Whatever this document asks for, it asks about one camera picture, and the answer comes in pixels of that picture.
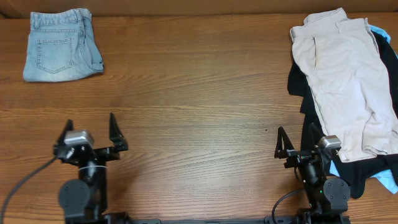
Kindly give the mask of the light blue denim shorts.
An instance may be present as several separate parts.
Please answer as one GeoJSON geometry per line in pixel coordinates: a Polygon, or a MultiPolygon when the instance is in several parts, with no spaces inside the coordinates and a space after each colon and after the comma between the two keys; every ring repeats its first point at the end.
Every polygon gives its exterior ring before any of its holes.
{"type": "Polygon", "coordinates": [[[25,81],[67,82],[102,72],[104,62],[95,44],[89,10],[30,13],[25,81]]]}

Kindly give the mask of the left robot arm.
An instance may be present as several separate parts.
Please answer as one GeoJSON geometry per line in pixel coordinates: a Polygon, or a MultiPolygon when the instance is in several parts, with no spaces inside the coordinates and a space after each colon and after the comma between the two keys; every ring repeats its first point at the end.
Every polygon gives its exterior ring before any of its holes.
{"type": "Polygon", "coordinates": [[[55,143],[55,158],[78,168],[78,178],[65,182],[58,194],[65,223],[131,223],[125,212],[105,213],[108,209],[106,163],[119,160],[120,152],[129,149],[113,113],[109,114],[109,140],[112,146],[95,149],[90,132],[75,130],[69,119],[55,143]]]}

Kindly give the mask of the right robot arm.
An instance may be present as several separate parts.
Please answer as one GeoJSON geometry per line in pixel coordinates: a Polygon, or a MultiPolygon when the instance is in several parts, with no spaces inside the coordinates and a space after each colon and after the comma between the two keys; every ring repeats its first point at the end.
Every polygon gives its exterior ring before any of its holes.
{"type": "Polygon", "coordinates": [[[312,148],[297,151],[284,128],[281,126],[277,130],[274,157],[285,159],[284,167],[294,169],[295,176],[303,187],[278,199],[272,208],[272,222],[279,223],[275,211],[284,199],[305,192],[309,207],[297,210],[296,216],[286,219],[284,223],[349,223],[349,218],[343,213],[348,210],[348,200],[351,197],[350,186],[342,178],[328,178],[326,174],[331,158],[341,149],[341,141],[335,135],[322,134],[314,124],[310,125],[310,137],[312,148]]]}

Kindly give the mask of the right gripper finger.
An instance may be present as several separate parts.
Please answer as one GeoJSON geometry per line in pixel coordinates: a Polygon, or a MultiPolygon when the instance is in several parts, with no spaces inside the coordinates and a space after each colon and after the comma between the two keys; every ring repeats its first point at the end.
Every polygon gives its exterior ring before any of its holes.
{"type": "Polygon", "coordinates": [[[323,146],[323,138],[325,137],[325,135],[320,129],[318,129],[315,123],[310,124],[309,133],[313,146],[323,146]]]}
{"type": "Polygon", "coordinates": [[[295,152],[293,144],[291,143],[284,128],[280,126],[277,130],[277,143],[275,147],[274,157],[278,159],[285,159],[290,157],[295,152]]]}

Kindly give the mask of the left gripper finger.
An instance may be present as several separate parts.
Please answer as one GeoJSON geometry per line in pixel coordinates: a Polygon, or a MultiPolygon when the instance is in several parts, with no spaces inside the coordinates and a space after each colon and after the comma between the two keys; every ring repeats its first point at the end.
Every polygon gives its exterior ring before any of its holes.
{"type": "Polygon", "coordinates": [[[127,151],[129,149],[128,143],[116,121],[113,113],[109,114],[109,140],[113,143],[116,151],[127,151]]]}
{"type": "Polygon", "coordinates": [[[65,144],[65,136],[66,133],[68,131],[73,131],[74,127],[73,127],[73,121],[71,119],[69,119],[61,133],[61,135],[59,136],[58,140],[55,142],[54,146],[53,146],[53,154],[55,156],[58,156],[61,152],[63,152],[66,149],[66,144],[65,144]]]}

